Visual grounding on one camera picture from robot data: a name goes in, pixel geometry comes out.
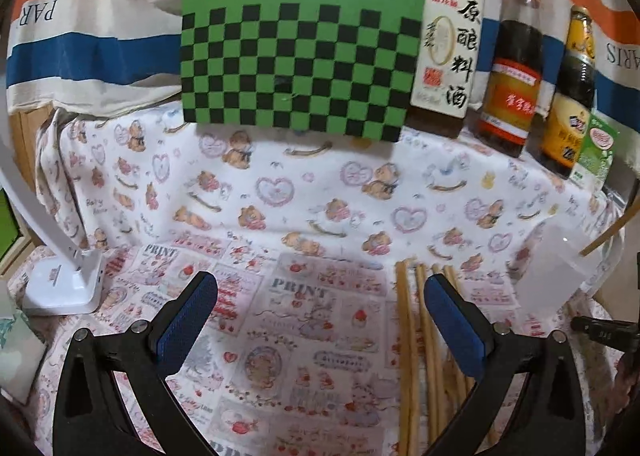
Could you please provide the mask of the person's right hand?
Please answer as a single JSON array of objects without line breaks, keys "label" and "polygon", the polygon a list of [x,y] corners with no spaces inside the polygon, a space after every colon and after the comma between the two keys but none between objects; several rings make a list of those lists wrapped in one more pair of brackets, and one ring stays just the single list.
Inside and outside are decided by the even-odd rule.
[{"label": "person's right hand", "polygon": [[618,361],[617,372],[610,394],[612,415],[620,413],[631,401],[631,390],[637,384],[639,370],[634,368],[634,354],[625,353]]}]

